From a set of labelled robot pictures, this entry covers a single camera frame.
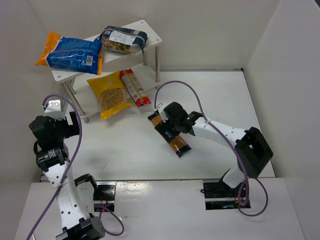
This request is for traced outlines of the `dark blue spaghetti packet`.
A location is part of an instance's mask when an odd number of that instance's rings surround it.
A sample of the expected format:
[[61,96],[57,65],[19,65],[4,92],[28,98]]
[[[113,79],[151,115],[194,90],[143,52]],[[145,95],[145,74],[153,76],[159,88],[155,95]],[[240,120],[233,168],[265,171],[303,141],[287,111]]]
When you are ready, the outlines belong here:
[[169,122],[164,122],[157,112],[154,112],[147,118],[179,158],[192,149],[180,136],[180,133],[170,128]]

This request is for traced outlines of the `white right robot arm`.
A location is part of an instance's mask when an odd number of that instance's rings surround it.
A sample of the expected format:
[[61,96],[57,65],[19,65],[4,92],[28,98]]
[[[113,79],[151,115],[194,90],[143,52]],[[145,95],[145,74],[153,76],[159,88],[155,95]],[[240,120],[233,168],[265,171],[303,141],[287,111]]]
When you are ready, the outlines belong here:
[[228,170],[221,181],[231,189],[245,181],[245,177],[257,178],[273,157],[273,151],[261,131],[256,127],[242,129],[231,127],[193,111],[188,114],[177,103],[160,103],[158,111],[163,123],[175,134],[202,137],[226,146],[240,159],[237,167]]

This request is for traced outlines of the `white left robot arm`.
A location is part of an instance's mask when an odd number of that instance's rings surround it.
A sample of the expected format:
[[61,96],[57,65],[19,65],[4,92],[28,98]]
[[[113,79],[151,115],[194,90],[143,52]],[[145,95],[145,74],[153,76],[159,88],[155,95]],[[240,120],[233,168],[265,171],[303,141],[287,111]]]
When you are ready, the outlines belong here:
[[93,177],[85,174],[73,178],[68,148],[64,140],[80,133],[75,112],[70,113],[72,124],[60,111],[45,111],[29,125],[36,137],[33,151],[37,166],[44,171],[55,190],[62,232],[57,240],[99,240],[105,236],[101,220],[83,206],[77,185],[84,182],[94,183]]

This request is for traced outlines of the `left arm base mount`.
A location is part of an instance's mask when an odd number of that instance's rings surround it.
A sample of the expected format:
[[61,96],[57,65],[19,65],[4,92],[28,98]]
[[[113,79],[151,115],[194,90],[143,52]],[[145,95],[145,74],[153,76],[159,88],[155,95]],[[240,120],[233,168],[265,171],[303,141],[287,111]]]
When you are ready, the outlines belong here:
[[115,197],[116,197],[115,181],[98,181],[97,189],[93,193],[93,207],[95,212],[105,212],[98,206],[103,206],[109,209],[111,212],[115,211]]

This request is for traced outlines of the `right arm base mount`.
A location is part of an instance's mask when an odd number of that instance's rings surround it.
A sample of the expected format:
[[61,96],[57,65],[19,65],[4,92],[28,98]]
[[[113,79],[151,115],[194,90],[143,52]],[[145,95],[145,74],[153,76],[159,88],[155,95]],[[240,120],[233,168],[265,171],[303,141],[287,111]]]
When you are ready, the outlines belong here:
[[204,195],[205,209],[209,210],[230,210],[251,208],[250,201],[245,206],[240,206],[238,192],[240,184],[236,188],[230,188],[222,180],[204,180],[200,192]]

